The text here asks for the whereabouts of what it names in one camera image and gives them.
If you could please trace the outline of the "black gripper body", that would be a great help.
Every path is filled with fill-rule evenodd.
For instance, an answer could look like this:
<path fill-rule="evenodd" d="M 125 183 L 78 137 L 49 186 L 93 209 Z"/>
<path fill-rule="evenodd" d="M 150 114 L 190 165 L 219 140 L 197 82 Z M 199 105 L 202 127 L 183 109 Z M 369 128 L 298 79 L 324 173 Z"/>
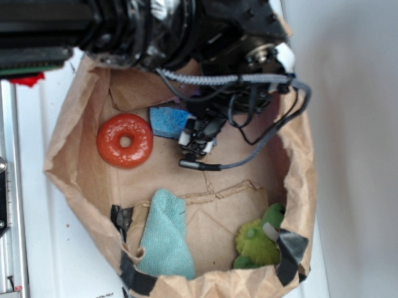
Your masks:
<path fill-rule="evenodd" d="M 204 46 L 193 58 L 203 75 L 191 80 L 201 96 L 187 102 L 197 118 L 192 136 L 216 135 L 226 123 L 243 129 L 270 104 L 274 93 L 287 94 L 293 80 L 295 56 L 285 42 Z"/>

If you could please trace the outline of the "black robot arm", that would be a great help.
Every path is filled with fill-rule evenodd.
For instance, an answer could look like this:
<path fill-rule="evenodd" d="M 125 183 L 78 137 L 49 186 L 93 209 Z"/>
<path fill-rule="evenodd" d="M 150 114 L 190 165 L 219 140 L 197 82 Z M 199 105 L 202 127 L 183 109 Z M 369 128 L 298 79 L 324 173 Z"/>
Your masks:
<path fill-rule="evenodd" d="M 199 86 L 181 140 L 204 155 L 237 113 L 286 90 L 293 54 L 270 0 L 0 0 L 0 79 L 60 68 L 80 49 L 105 67 Z"/>

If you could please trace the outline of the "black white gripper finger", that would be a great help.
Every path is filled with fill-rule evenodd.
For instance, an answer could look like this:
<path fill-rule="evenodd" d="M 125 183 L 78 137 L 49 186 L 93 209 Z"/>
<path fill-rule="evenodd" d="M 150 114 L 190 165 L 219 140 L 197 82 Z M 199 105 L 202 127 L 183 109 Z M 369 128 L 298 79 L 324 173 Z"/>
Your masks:
<path fill-rule="evenodd" d="M 216 146 L 216 144 L 217 144 L 217 139 L 215 137 L 211 139 L 206 139 L 202 152 L 204 154 L 210 154 L 210 152 L 212 151 L 214 146 Z"/>
<path fill-rule="evenodd" d="M 186 121 L 186 126 L 182 130 L 180 134 L 180 138 L 178 140 L 178 144 L 180 145 L 188 145 L 190 140 L 192 139 L 192 134 L 195 130 L 195 124 L 196 124 L 197 118 L 195 116 L 188 116 L 187 121 Z"/>

